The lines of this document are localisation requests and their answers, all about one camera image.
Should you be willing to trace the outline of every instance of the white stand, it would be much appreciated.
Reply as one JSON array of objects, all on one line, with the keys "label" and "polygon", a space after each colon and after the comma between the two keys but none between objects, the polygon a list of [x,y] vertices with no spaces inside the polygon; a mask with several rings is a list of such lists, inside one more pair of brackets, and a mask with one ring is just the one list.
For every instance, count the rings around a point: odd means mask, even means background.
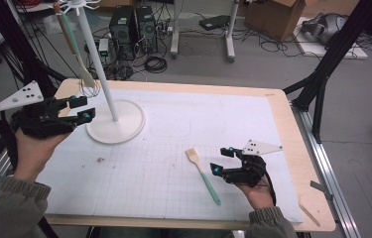
[{"label": "white stand", "polygon": [[116,122],[112,120],[107,104],[95,108],[99,116],[86,124],[87,132],[93,139],[107,144],[120,144],[133,139],[142,131],[145,113],[139,105],[132,101],[117,100],[115,107],[120,113]]},{"label": "white stand", "polygon": [[[235,61],[234,45],[232,43],[232,32],[234,30],[235,18],[237,16],[239,6],[239,0],[234,0],[234,5],[232,6],[231,20],[229,22],[229,28],[225,33],[226,47],[228,49],[228,59],[230,62]],[[171,41],[171,56],[173,59],[177,58],[177,53],[179,52],[179,38],[180,38],[180,28],[179,19],[177,13],[177,0],[174,0],[174,26],[173,26],[173,39]]]},{"label": "white stand", "polygon": [[225,33],[226,48],[228,49],[228,58],[230,62],[235,61],[234,44],[232,43],[232,32],[234,31],[235,18],[237,16],[239,6],[239,0],[234,0],[234,5],[232,6],[231,20],[229,22],[229,29]]},{"label": "white stand", "polygon": [[80,27],[86,39],[87,47],[92,56],[93,64],[95,65],[96,73],[98,74],[107,101],[107,104],[102,104],[96,108],[95,118],[86,125],[87,132],[93,139],[102,143],[120,144],[126,142],[142,131],[145,125],[145,113],[143,109],[134,102],[112,100],[105,72],[102,68],[95,41],[93,40],[83,9],[83,7],[96,9],[89,7],[87,4],[98,3],[100,0],[88,2],[85,0],[72,0],[62,2],[62,6],[67,7],[67,9],[64,10],[65,13],[70,8],[76,10]]}]

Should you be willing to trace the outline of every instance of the hand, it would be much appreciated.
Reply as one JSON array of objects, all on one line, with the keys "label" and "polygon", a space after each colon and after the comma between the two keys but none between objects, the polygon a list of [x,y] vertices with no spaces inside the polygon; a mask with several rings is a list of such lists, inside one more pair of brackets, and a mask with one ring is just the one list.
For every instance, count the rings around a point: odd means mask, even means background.
[{"label": "hand", "polygon": [[15,134],[18,144],[18,167],[13,174],[13,178],[35,182],[37,176],[53,155],[56,146],[68,135],[69,133],[47,139],[35,139],[25,135],[19,129]]},{"label": "hand", "polygon": [[266,176],[263,176],[263,179],[260,180],[261,185],[256,185],[254,187],[248,185],[236,185],[242,190],[242,192],[244,192],[245,196],[247,196],[247,199],[254,210],[274,206],[269,187],[264,185],[263,180],[267,180]]}]

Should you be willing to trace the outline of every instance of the wooden spatula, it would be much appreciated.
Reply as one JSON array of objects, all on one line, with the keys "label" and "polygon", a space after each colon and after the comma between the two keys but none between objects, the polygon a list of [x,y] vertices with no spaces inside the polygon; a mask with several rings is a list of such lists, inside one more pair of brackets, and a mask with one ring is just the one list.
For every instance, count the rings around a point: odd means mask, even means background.
[{"label": "wooden spatula", "polygon": [[206,184],[207,189],[209,190],[210,195],[212,196],[214,202],[216,202],[216,204],[220,205],[219,196],[217,195],[217,193],[214,190],[213,186],[211,185],[209,179],[207,179],[207,176],[203,173],[203,170],[200,167],[199,157],[198,157],[198,154],[195,151],[195,149],[191,148],[191,149],[186,150],[186,155],[188,156],[188,159],[197,166],[198,171],[200,172],[201,177],[203,178],[204,183]]}]

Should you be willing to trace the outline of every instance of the floor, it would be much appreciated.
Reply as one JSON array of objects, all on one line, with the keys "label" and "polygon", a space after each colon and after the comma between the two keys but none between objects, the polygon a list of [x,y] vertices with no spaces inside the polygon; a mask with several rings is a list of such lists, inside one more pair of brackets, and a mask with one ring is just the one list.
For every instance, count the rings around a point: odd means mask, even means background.
[{"label": "floor", "polygon": [[[92,28],[100,29],[105,24],[108,24],[107,18],[98,19]],[[81,33],[74,33],[82,46]],[[68,63],[76,68],[62,35],[48,37]],[[45,46],[43,37],[39,39]],[[276,45],[264,44],[263,49],[258,37],[234,41],[234,63],[225,57],[226,46],[222,38],[186,34],[180,41],[177,59],[171,59],[169,54],[165,56],[168,62],[165,72],[145,72],[146,78],[136,73],[131,80],[285,88],[310,75],[318,64],[318,59],[313,57],[290,58],[282,52],[268,52],[265,49],[273,51]],[[300,53],[295,43],[287,46],[287,55]],[[50,47],[45,47],[45,52],[54,69],[72,76]],[[345,59],[331,76],[325,94],[321,138],[360,235],[372,237],[372,51],[365,52],[367,60]],[[0,101],[15,90],[8,66],[5,62],[0,63]],[[297,92],[292,93],[289,99],[297,96]],[[56,229],[61,237],[82,237],[86,233],[85,227]],[[344,235],[337,228],[332,233],[313,233],[312,237]]]}]

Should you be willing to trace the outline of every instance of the sleeve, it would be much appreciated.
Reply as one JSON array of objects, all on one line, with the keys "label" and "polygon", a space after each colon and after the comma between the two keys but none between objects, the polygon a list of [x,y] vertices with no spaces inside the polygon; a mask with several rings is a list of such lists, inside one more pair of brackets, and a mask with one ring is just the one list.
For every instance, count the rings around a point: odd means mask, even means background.
[{"label": "sleeve", "polygon": [[0,184],[0,237],[34,237],[51,188],[5,178]]},{"label": "sleeve", "polygon": [[297,238],[297,233],[278,206],[250,212],[250,228],[246,238]]}]

